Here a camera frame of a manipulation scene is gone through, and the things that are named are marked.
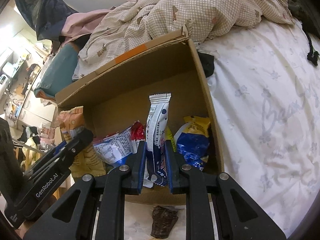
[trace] orange stripe on box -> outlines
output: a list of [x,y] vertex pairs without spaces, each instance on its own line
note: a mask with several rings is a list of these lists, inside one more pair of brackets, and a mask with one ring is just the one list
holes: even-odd
[[147,50],[147,46],[145,44],[142,44],[138,47],[135,47],[133,49],[130,49],[129,51],[125,52],[124,54],[121,54],[120,56],[116,57],[114,59],[114,61],[116,62],[116,64],[125,61],[126,59],[129,59],[139,53],[144,52],[145,50]]

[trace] black drawstring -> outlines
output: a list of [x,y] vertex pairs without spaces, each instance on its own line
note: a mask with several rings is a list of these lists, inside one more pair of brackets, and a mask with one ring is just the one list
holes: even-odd
[[309,53],[307,54],[307,59],[316,67],[316,66],[318,65],[319,52],[316,51],[316,50],[313,48],[310,35],[309,35],[309,33],[306,32],[306,30],[303,28],[303,22],[302,22],[302,30],[303,30],[303,32],[306,34],[307,39],[308,39],[308,42],[309,42],[310,51],[309,51]]

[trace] white and blue wrapper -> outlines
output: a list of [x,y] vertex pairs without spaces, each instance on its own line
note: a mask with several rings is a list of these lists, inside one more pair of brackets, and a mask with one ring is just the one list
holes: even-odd
[[167,184],[164,161],[164,130],[168,120],[170,98],[170,93],[149,97],[151,107],[146,125],[148,180],[161,186]]

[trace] teal fabric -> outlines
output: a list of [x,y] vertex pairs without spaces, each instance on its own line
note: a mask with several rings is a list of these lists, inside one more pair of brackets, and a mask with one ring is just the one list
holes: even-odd
[[64,45],[44,73],[41,82],[34,90],[35,96],[42,90],[48,97],[55,94],[72,83],[72,75],[78,63],[78,52],[70,43]]

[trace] cardboard box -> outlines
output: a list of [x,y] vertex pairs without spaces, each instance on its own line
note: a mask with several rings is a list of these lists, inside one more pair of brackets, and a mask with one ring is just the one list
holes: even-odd
[[[223,171],[216,116],[204,71],[192,40],[183,28],[117,57],[56,94],[59,110],[84,106],[86,126],[96,136],[122,131],[136,120],[145,123],[149,95],[171,93],[168,125],[173,134],[187,115],[208,116],[215,141],[217,172]],[[183,195],[167,187],[143,188],[127,201],[179,205]]]

